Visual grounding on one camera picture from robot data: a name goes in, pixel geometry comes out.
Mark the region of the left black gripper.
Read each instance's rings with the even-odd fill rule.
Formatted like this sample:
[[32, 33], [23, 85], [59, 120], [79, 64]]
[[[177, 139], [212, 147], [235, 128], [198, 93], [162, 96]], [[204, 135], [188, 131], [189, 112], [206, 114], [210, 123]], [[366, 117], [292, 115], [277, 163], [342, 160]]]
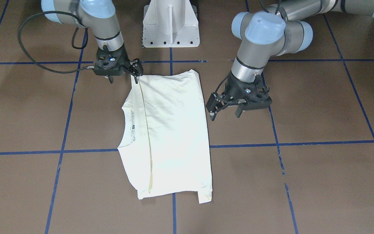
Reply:
[[263, 84], [261, 75], [254, 76], [254, 81], [247, 83], [230, 72], [222, 95], [212, 92], [205, 107], [210, 120], [214, 121], [227, 105], [238, 105], [235, 116], [239, 118], [244, 111], [268, 108], [272, 103], [268, 92], [269, 88]]

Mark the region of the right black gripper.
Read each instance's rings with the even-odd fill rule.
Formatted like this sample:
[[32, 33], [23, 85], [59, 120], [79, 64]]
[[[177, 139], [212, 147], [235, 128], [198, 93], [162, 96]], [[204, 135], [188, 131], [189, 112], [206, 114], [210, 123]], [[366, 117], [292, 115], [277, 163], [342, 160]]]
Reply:
[[143, 76], [141, 60], [135, 58], [130, 61], [125, 46], [115, 51], [98, 48], [96, 52], [94, 73], [99, 76], [106, 76], [110, 84], [113, 84], [113, 76], [121, 76], [130, 73], [134, 77], [135, 84], [139, 83], [139, 77]]

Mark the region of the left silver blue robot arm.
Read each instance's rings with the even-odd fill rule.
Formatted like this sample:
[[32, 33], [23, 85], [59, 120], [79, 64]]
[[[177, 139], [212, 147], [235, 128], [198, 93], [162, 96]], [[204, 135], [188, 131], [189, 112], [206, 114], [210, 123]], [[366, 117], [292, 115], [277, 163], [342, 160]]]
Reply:
[[222, 81], [222, 93], [213, 92], [206, 109], [212, 121], [230, 106], [237, 106], [236, 117], [244, 111], [270, 107], [269, 88], [262, 74], [271, 57], [294, 54], [313, 40], [313, 29], [304, 19], [327, 12], [368, 15], [374, 18], [374, 0], [279, 0], [260, 12], [240, 12], [231, 25], [241, 39], [230, 73]]

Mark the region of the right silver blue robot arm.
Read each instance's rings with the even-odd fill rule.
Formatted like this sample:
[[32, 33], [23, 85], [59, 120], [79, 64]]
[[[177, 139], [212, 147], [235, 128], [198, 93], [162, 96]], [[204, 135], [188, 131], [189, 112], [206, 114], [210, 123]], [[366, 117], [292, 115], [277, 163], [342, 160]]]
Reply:
[[96, 62], [91, 66], [96, 75], [112, 83], [114, 76], [128, 73], [138, 83], [143, 67], [138, 58], [128, 57], [111, 0], [42, 0], [41, 7], [53, 22], [92, 30], [98, 44]]

